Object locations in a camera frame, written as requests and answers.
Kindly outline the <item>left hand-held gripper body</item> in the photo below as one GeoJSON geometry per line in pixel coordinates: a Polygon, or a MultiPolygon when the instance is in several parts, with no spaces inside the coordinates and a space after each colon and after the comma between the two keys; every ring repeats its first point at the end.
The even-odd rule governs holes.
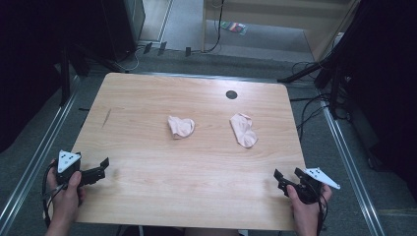
{"type": "Polygon", "coordinates": [[[66,187],[75,172],[82,172],[81,158],[82,155],[79,152],[59,151],[56,172],[56,181],[59,186],[66,187]]]}

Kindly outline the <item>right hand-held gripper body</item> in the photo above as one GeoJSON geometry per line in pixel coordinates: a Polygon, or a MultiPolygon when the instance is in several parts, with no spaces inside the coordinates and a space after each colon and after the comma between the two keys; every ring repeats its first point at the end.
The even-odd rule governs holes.
{"type": "Polygon", "coordinates": [[[305,168],[302,170],[307,174],[307,179],[305,181],[299,179],[300,183],[294,185],[302,203],[306,205],[317,203],[323,184],[331,186],[336,190],[340,189],[340,185],[327,176],[321,168],[305,168]]]}

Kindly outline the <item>pink sock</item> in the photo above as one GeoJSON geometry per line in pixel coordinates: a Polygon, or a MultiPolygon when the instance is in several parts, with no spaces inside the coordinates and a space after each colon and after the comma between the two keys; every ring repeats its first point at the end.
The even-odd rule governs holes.
{"type": "Polygon", "coordinates": [[[236,142],[243,148],[251,148],[257,141],[258,137],[252,130],[252,118],[246,114],[234,114],[229,123],[232,127],[236,142]]]}
{"type": "Polygon", "coordinates": [[[169,116],[167,122],[174,139],[185,139],[194,133],[195,122],[192,119],[169,116]]]}

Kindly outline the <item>person's right hand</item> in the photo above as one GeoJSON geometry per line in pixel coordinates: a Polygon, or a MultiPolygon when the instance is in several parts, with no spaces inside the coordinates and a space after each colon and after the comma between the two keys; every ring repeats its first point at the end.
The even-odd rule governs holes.
{"type": "Polygon", "coordinates": [[[288,196],[293,211],[294,228],[317,228],[319,226],[320,206],[319,204],[305,205],[298,197],[293,186],[287,186],[288,196]]]}

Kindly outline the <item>person's left hand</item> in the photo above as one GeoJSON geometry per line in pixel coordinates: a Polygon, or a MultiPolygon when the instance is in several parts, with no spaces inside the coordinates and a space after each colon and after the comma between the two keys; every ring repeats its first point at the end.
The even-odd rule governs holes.
{"type": "Polygon", "coordinates": [[[66,190],[61,190],[52,200],[53,214],[49,229],[70,227],[76,221],[79,207],[86,198],[86,190],[80,187],[82,173],[76,171],[70,177],[66,190]]]}

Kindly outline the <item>black metal stand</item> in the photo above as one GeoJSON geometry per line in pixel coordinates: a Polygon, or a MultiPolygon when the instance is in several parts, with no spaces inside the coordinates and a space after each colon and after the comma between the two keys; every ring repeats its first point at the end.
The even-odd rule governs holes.
{"type": "Polygon", "coordinates": [[[330,51],[329,55],[292,76],[277,80],[279,83],[289,84],[320,70],[314,80],[314,85],[317,89],[323,89],[328,83],[331,83],[328,104],[329,112],[333,119],[339,119],[336,111],[339,85],[347,70],[347,64],[353,55],[354,48],[358,44],[363,23],[370,10],[370,1],[359,1],[352,22],[339,43],[330,51]]]}
{"type": "Polygon", "coordinates": [[[69,72],[69,59],[67,53],[67,46],[64,45],[61,49],[61,101],[60,105],[64,106],[70,97],[70,72],[69,72]]]}

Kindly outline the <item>black computer tower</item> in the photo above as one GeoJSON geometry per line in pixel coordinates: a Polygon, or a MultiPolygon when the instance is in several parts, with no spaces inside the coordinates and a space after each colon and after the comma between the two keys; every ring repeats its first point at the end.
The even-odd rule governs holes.
{"type": "Polygon", "coordinates": [[[103,51],[120,62],[136,51],[146,19],[143,0],[101,0],[107,40],[103,51]]]}

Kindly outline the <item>colourful packet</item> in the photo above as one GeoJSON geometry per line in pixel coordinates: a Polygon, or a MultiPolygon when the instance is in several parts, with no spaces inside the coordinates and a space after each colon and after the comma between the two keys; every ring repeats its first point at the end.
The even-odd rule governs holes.
{"type": "Polygon", "coordinates": [[[238,33],[240,35],[244,35],[247,31],[247,26],[246,25],[243,25],[243,24],[240,24],[240,23],[235,23],[235,22],[221,21],[220,22],[220,27],[224,30],[235,32],[235,33],[238,33]]]}

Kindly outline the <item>metal floor rail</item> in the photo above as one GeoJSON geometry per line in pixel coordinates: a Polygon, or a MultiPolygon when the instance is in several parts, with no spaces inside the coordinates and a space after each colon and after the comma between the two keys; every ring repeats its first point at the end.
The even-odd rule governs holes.
{"type": "Polygon", "coordinates": [[[321,102],[321,107],[371,236],[387,236],[337,121],[325,101],[321,102]]]}
{"type": "Polygon", "coordinates": [[[58,133],[63,126],[69,111],[71,110],[76,96],[78,95],[79,86],[82,79],[75,76],[70,80],[70,89],[73,91],[68,100],[59,107],[53,120],[51,121],[46,133],[42,137],[36,151],[31,156],[30,162],[25,169],[15,190],[12,192],[0,214],[0,236],[5,236],[10,230],[22,204],[24,203],[31,186],[34,183],[40,168],[42,167],[49,150],[51,149],[58,133]]]}

